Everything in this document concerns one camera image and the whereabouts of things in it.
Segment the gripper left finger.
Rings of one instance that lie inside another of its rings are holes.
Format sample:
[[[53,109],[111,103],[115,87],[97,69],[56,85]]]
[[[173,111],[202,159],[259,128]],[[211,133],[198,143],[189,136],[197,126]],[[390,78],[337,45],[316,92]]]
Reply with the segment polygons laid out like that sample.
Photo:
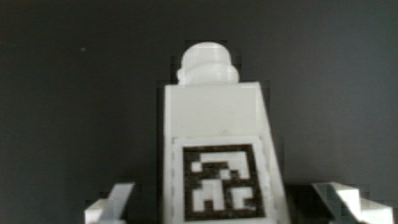
[[[133,188],[133,182],[113,185],[108,197],[99,199],[83,211],[85,224],[126,224],[122,212]]]

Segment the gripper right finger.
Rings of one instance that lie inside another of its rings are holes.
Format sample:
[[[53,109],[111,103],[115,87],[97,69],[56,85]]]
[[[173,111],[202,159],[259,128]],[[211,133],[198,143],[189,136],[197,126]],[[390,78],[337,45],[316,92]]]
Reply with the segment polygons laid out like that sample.
[[[335,182],[312,187],[332,215],[328,224],[394,224],[392,207],[362,198],[355,187]]]

